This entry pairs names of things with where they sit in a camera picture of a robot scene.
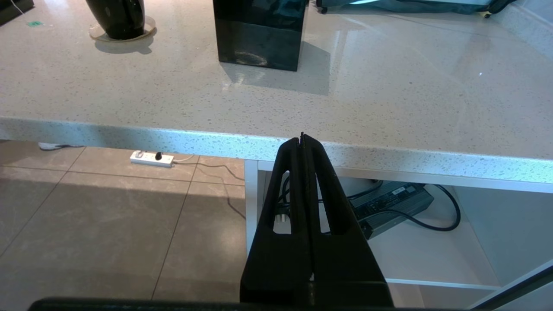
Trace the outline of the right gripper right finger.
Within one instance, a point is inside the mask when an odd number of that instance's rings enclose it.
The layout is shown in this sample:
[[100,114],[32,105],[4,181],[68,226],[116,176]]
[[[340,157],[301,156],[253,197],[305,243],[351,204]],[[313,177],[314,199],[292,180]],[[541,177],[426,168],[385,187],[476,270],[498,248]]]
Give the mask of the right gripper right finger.
[[393,308],[389,287],[318,140],[302,134],[314,303]]

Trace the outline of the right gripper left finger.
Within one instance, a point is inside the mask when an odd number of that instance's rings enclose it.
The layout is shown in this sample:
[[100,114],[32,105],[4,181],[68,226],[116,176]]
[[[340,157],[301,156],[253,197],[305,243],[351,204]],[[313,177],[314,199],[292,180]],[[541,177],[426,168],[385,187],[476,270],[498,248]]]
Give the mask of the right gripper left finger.
[[[274,232],[282,175],[289,172],[290,234]],[[241,278],[240,301],[256,304],[307,304],[311,277],[309,228],[305,207],[300,140],[278,149],[253,243]]]

